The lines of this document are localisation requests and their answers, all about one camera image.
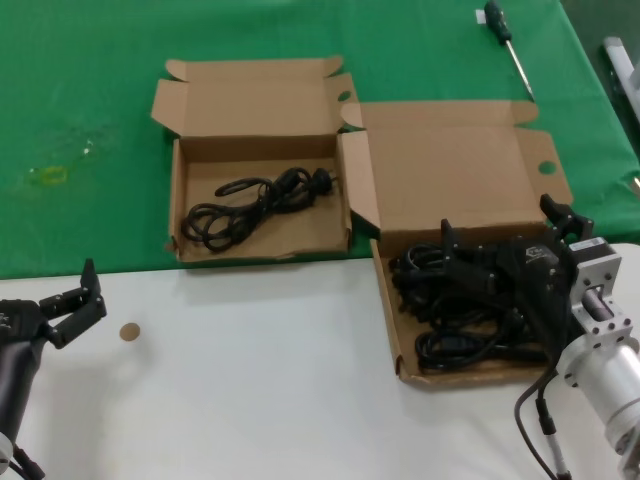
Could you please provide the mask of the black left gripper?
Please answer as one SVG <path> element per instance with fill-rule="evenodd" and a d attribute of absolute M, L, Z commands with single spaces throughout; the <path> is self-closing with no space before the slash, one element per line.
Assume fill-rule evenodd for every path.
<path fill-rule="evenodd" d="M 87 259 L 76 289 L 39 303 L 32 300 L 1 301 L 1 345 L 50 341 L 63 349 L 107 315 L 94 261 Z M 51 327 L 49 321 L 64 317 Z"/>

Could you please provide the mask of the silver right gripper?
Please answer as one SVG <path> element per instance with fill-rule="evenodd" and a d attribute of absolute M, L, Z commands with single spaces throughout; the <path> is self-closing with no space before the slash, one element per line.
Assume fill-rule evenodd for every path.
<path fill-rule="evenodd" d="M 553 242 L 566 242 L 571 236 L 580 241 L 569 247 L 570 265 L 574 268 L 569 291 L 569 339 L 584 337 L 588 349 L 627 345 L 638 351 L 639 341 L 632 336 L 633 321 L 613 298 L 621 255 L 602 237 L 590 239 L 593 221 L 574 212 L 569 204 L 557 203 L 549 194 L 543 194 L 539 206 L 549 223 L 548 237 Z M 498 292 L 497 245 L 462 247 L 447 219 L 441 221 L 441 240 L 445 277 L 473 292 Z"/>

